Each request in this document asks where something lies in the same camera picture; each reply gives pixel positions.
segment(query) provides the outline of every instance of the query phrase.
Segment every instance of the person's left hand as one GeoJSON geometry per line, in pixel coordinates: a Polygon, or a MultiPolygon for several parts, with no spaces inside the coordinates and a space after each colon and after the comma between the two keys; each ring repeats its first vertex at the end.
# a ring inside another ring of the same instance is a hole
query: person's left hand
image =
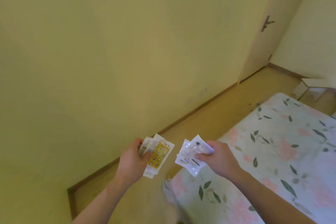
{"type": "Polygon", "coordinates": [[[138,155],[138,149],[143,140],[134,139],[131,145],[120,156],[116,177],[121,179],[128,186],[136,183],[144,174],[147,162],[153,156],[152,152],[147,152],[142,158],[138,155]]]}

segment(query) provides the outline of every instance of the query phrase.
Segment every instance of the bedsheet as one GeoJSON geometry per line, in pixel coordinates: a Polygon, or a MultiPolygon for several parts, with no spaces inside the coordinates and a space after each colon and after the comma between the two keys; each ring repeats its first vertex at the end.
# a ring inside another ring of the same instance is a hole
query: bedsheet
{"type": "MultiPolygon", "coordinates": [[[[336,120],[277,93],[219,140],[240,166],[317,223],[336,220],[336,120]]],[[[197,223],[263,223],[243,194],[208,166],[170,181],[179,207],[197,223]]]]}

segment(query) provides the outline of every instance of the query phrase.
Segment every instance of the stack of packets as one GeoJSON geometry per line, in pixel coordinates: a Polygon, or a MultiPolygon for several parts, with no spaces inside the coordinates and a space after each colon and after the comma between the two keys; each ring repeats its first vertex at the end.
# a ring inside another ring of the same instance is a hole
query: stack of packets
{"type": "Polygon", "coordinates": [[[206,166],[206,163],[195,158],[195,154],[202,153],[206,155],[213,154],[214,150],[210,145],[202,140],[202,138],[197,135],[194,139],[189,142],[187,139],[184,140],[182,148],[177,154],[175,163],[185,167],[191,175],[196,177],[202,167],[206,166]]]}
{"type": "Polygon", "coordinates": [[[153,152],[153,157],[148,161],[144,176],[153,179],[157,175],[166,158],[174,148],[174,144],[155,134],[153,138],[146,137],[139,149],[139,156],[153,152]]]}

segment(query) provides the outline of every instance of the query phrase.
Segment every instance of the floor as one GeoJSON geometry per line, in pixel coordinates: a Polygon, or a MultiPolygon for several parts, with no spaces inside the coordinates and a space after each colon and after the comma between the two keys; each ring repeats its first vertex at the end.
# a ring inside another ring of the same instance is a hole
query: floor
{"type": "MultiPolygon", "coordinates": [[[[175,144],[173,151],[154,179],[143,177],[128,190],[109,223],[150,223],[160,220],[162,224],[176,224],[178,211],[166,201],[162,182],[180,170],[181,167],[174,161],[183,140],[191,140],[197,134],[204,140],[216,140],[255,109],[258,102],[267,100],[277,92],[290,96],[299,82],[296,78],[266,67],[162,134],[175,144]]],[[[326,92],[317,103],[306,94],[301,102],[328,115],[336,111],[336,98],[332,92],[326,92]]],[[[116,169],[117,166],[112,167],[76,191],[79,212],[105,188],[116,169]]]]}

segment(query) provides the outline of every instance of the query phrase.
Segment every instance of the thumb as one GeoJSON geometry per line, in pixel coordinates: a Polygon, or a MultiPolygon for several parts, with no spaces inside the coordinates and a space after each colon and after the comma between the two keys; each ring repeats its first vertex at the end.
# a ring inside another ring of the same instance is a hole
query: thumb
{"type": "Polygon", "coordinates": [[[205,163],[208,163],[209,157],[210,156],[205,155],[205,154],[195,154],[195,158],[197,158],[198,160],[203,161],[205,163]]]}
{"type": "Polygon", "coordinates": [[[141,160],[147,163],[152,158],[152,156],[152,152],[147,152],[145,155],[142,156],[141,160]]]}

